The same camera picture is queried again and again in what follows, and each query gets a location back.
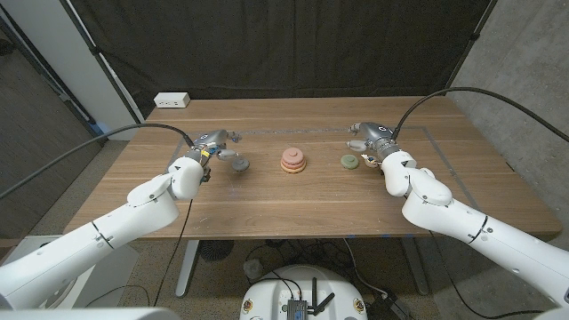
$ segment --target black cable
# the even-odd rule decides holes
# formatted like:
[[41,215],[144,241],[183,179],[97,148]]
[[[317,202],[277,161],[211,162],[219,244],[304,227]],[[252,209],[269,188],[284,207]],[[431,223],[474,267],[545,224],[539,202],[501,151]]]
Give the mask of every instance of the black cable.
[[498,94],[496,92],[491,92],[485,89],[480,89],[480,88],[474,88],[474,87],[453,87],[453,88],[446,88],[443,90],[439,90],[437,92],[433,92],[428,96],[425,96],[424,98],[420,99],[419,101],[415,102],[408,110],[407,112],[405,112],[405,114],[403,115],[403,117],[401,118],[401,120],[399,121],[399,124],[397,125],[397,127],[395,128],[395,130],[393,131],[393,134],[391,135],[391,139],[392,140],[396,140],[397,136],[399,135],[399,132],[401,131],[401,126],[403,125],[403,122],[405,121],[405,119],[423,102],[425,102],[426,100],[429,100],[437,95],[441,95],[443,93],[447,93],[447,92],[478,92],[478,93],[482,93],[491,97],[494,97],[498,100],[502,100],[508,104],[510,104],[511,106],[517,108],[518,110],[524,112],[525,114],[527,114],[529,117],[531,117],[533,120],[539,122],[541,125],[543,125],[544,127],[548,128],[551,132],[555,133],[559,138],[569,142],[569,136],[567,136],[566,134],[564,134],[563,132],[559,131],[558,128],[554,127],[553,125],[549,124],[547,121],[543,120],[540,116],[534,114],[534,112],[532,112],[530,109],[522,106],[521,104],[513,101],[512,99],[506,98],[501,94]]
[[354,271],[356,272],[356,276],[357,276],[357,278],[359,279],[359,281],[361,281],[363,284],[365,284],[365,286],[367,286],[368,288],[374,289],[375,291],[380,292],[380,293],[381,293],[381,297],[382,297],[383,299],[386,299],[386,298],[389,296],[389,294],[388,294],[386,291],[384,291],[384,290],[382,290],[382,289],[380,289],[380,288],[378,288],[378,287],[376,287],[376,286],[373,286],[373,285],[367,283],[367,282],[359,275],[359,273],[357,272],[356,258],[354,257],[354,253],[352,252],[352,248],[349,246],[348,240],[347,240],[346,238],[344,238],[343,240],[344,240],[344,243],[346,244],[346,246],[348,247],[349,255],[351,256],[351,258],[352,258],[352,263],[354,264]]
[[407,313],[405,313],[401,307],[399,307],[399,305],[397,305],[394,301],[393,298],[388,297],[388,300],[391,301],[391,303],[393,303],[398,309],[399,311],[401,311],[404,315],[408,316],[411,320],[415,320],[415,318],[413,316],[411,316],[411,311],[409,311],[409,314],[407,315]]
[[32,172],[29,176],[27,176],[25,179],[21,180],[20,182],[16,183],[15,185],[13,185],[11,188],[7,189],[5,192],[2,193],[2,195],[0,195],[0,200],[4,199],[5,197],[7,197],[8,195],[10,195],[12,192],[14,192],[15,190],[17,190],[18,188],[20,188],[21,186],[25,185],[26,183],[30,182],[32,179],[34,179],[35,177],[37,177],[38,175],[40,175],[42,172],[46,171],[47,169],[53,167],[54,165],[56,165],[59,161],[65,159],[66,157],[68,157],[69,155],[73,154],[74,152],[76,152],[77,150],[81,149],[81,148],[85,148],[86,146],[92,144],[93,142],[99,141],[99,140],[103,140],[106,139],[107,137],[113,135],[113,134],[117,134],[119,132],[123,132],[126,130],[131,130],[131,129],[135,129],[135,128],[147,128],[147,127],[152,127],[152,128],[164,128],[164,129],[169,129],[169,130],[173,130],[179,134],[181,134],[181,136],[184,138],[184,140],[186,141],[186,143],[188,144],[188,146],[193,147],[194,146],[194,142],[192,142],[192,139],[189,138],[189,136],[182,130],[167,125],[167,124],[130,124],[130,125],[126,125],[122,128],[118,128],[112,131],[109,131],[107,133],[101,134],[99,137],[95,137],[91,140],[88,140],[82,144],[80,144],[79,146],[72,148],[71,150],[69,150],[68,152],[64,153],[61,156],[56,157],[55,159],[53,159],[50,163],[44,165],[43,167],[37,169],[35,172]]
[[267,240],[265,240],[265,244],[267,244],[271,248],[280,248],[283,246],[283,244],[285,244],[285,242],[286,242],[286,239],[281,239],[281,240],[267,239]]
[[137,68],[135,67],[132,63],[128,62],[127,60],[124,60],[123,58],[117,56],[116,54],[114,54],[113,52],[108,52],[106,50],[101,49],[99,46],[97,46],[94,49],[95,52],[100,52],[103,56],[107,56],[107,57],[111,57],[114,60],[118,61],[119,63],[124,64],[126,67],[128,67],[130,70],[132,70],[137,76],[140,76],[142,78],[144,78],[145,80],[149,81],[152,85],[154,85],[155,87],[159,88],[160,84],[154,80],[152,78],[152,76],[150,76],[149,74],[147,74],[146,72],[144,72],[141,68]]
[[295,284],[296,287],[299,288],[299,300],[302,300],[302,289],[301,289],[301,287],[299,286],[299,284],[297,284],[296,282],[294,282],[293,280],[290,280],[290,279],[283,279],[283,278],[282,278],[281,276],[279,276],[274,270],[271,271],[271,272],[272,272],[277,278],[279,278],[279,279],[281,279],[281,280],[283,280],[283,281],[290,281],[290,282],[292,282],[293,284]]
[[158,303],[158,298],[160,297],[160,291],[162,290],[162,286],[164,285],[164,280],[166,279],[166,276],[168,276],[168,270],[170,269],[170,265],[172,265],[172,260],[174,260],[174,256],[176,255],[176,252],[178,251],[178,247],[180,246],[181,237],[184,235],[184,230],[186,229],[186,225],[188,224],[189,210],[192,208],[192,202],[193,201],[194,200],[189,201],[188,214],[186,215],[186,219],[184,220],[184,225],[181,228],[181,232],[180,232],[180,236],[178,237],[178,241],[176,241],[176,246],[174,247],[174,252],[172,252],[172,256],[170,257],[170,261],[168,261],[168,265],[166,266],[166,271],[164,272],[164,276],[162,277],[162,281],[160,281],[160,285],[158,286],[158,293],[156,294],[156,299],[154,300],[153,307],[155,307],[156,304]]
[[288,290],[291,292],[291,299],[294,300],[294,294],[293,294],[293,289],[291,289],[291,287],[288,285],[288,283],[285,281],[286,279],[279,279],[279,278],[262,278],[259,281],[255,281],[254,284],[257,284],[259,282],[262,281],[268,281],[268,280],[277,280],[277,281],[282,281],[284,284],[286,284],[286,287],[288,288]]
[[85,308],[91,306],[91,304],[93,304],[93,302],[95,302],[96,300],[99,300],[100,298],[106,296],[107,294],[111,293],[111,292],[115,292],[119,289],[123,289],[123,288],[128,288],[128,287],[132,287],[132,288],[141,288],[142,290],[144,290],[144,293],[146,293],[146,302],[147,302],[147,307],[150,307],[150,297],[148,295],[148,290],[146,290],[145,287],[141,286],[141,285],[137,285],[137,284],[127,284],[127,285],[121,285],[107,293],[102,294],[101,296],[97,297],[96,299],[92,300],[91,302],[87,303],[87,305],[85,306]]
[[275,248],[275,249],[278,251],[278,254],[281,256],[281,259],[283,261],[286,261],[285,256],[283,255],[283,252],[281,252],[281,249],[280,248]]
[[433,237],[433,241],[435,241],[435,246],[437,247],[437,251],[438,254],[441,257],[441,261],[443,261],[443,266],[445,267],[445,272],[446,275],[448,276],[449,280],[451,280],[451,284],[453,284],[453,288],[456,291],[456,294],[459,296],[459,298],[461,298],[462,303],[464,303],[464,305],[466,306],[466,308],[468,308],[470,311],[472,311],[472,313],[474,313],[477,316],[483,317],[484,319],[502,319],[503,317],[507,317],[507,316],[518,316],[518,315],[528,315],[528,314],[538,314],[538,313],[543,313],[542,310],[523,310],[523,311],[514,311],[514,312],[508,312],[502,315],[498,315],[498,316],[484,316],[481,315],[479,313],[477,313],[473,308],[471,308],[469,306],[468,303],[466,303],[466,301],[462,298],[461,293],[459,292],[459,289],[456,287],[456,284],[454,283],[453,278],[451,277],[450,272],[448,271],[448,267],[446,266],[446,262],[445,262],[445,258],[443,257],[443,252],[441,251],[441,248],[438,246],[438,241],[435,238],[435,235],[433,235],[432,231],[429,231],[430,235]]
[[247,254],[247,257],[245,258],[245,261],[248,261],[249,258],[251,257],[251,254],[253,252],[256,252],[257,250],[259,250],[260,248],[264,248],[264,247],[268,247],[266,244],[261,244],[259,246],[254,247],[251,251],[249,251],[249,254]]
[[255,281],[255,282],[252,283],[252,284],[257,284],[257,283],[259,283],[259,282],[268,281],[268,280],[282,281],[282,282],[286,285],[286,287],[288,288],[288,290],[291,292],[291,299],[294,300],[293,290],[292,290],[291,287],[286,283],[287,281],[288,281],[288,282],[292,282],[293,284],[296,285],[297,288],[299,288],[299,299],[302,300],[302,290],[301,290],[301,287],[299,286],[299,284],[297,284],[296,282],[294,282],[294,281],[291,280],[291,279],[286,279],[286,278],[280,277],[279,275],[277,275],[277,274],[275,273],[275,271],[272,271],[272,273],[274,273],[275,276],[278,276],[278,277],[276,277],[276,278],[262,278],[261,280]]
[[[336,273],[341,274],[343,277],[347,278],[350,283],[353,284],[353,276],[347,271],[347,269],[353,268],[349,254],[347,252],[344,252],[342,249],[340,249],[340,247],[338,247],[338,245],[334,244],[333,242],[322,242],[320,239],[315,240],[317,241],[316,244],[304,245],[300,240],[296,239],[297,245],[300,247],[300,249],[297,248],[297,246],[293,245],[292,241],[287,240],[289,246],[293,249],[294,252],[297,253],[294,257],[287,261],[286,265],[299,263],[299,259],[303,259],[309,264],[317,264],[324,268],[333,269]],[[325,249],[327,244],[336,250],[335,254],[331,254],[328,250]],[[348,261],[346,262],[346,260],[338,259],[339,254],[346,255]]]

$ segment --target wooden tabletop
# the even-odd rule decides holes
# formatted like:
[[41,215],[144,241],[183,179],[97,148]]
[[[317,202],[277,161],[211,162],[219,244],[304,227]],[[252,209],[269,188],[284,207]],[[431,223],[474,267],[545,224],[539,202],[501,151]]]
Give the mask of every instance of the wooden tabletop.
[[[188,239],[427,236],[401,213],[403,198],[390,196],[379,169],[360,161],[341,166],[346,146],[357,139],[358,122],[394,127],[417,97],[271,100],[192,100],[184,109],[155,109],[149,123],[181,128],[195,139],[217,129],[241,132],[233,148],[251,166],[235,172],[231,162],[212,159],[212,177],[202,184],[191,210],[178,202],[180,217],[146,238]],[[451,100],[438,97],[417,108],[397,139],[419,167],[428,167],[453,196],[496,219],[536,236],[553,236],[561,223],[513,172]],[[280,167],[283,151],[296,147],[308,164],[290,174]],[[69,223],[66,232],[112,211],[134,187],[163,173],[188,147],[180,135],[140,129]]]

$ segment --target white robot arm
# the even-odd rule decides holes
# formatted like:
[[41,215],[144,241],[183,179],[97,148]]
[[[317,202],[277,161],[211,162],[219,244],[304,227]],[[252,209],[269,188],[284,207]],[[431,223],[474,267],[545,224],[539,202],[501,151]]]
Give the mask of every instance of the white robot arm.
[[453,199],[451,190],[429,169],[415,169],[416,161],[391,139],[380,124],[354,124],[366,140],[348,146],[377,152],[385,185],[392,196],[405,196],[403,215],[412,224],[451,236],[521,277],[559,307],[569,308],[569,252],[496,220]]
[[225,149],[227,138],[237,142],[240,137],[225,130],[202,136],[167,174],[133,189],[127,204],[0,267],[0,309],[37,308],[114,249],[174,222],[180,214],[174,201],[197,195],[209,179],[209,158],[236,155]]

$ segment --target black backdrop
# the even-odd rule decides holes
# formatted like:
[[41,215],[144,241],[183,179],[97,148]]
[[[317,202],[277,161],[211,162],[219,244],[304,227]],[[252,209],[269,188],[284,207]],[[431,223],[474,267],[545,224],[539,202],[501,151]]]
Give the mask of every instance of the black backdrop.
[[445,87],[490,0],[73,0],[146,117],[192,99],[424,95]]

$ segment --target white electrical outlet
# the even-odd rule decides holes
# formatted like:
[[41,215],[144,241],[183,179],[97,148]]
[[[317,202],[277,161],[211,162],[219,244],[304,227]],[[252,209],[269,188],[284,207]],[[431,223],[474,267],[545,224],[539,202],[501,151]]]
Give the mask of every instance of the white electrical outlet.
[[160,92],[154,98],[159,108],[185,108],[189,104],[187,92]]

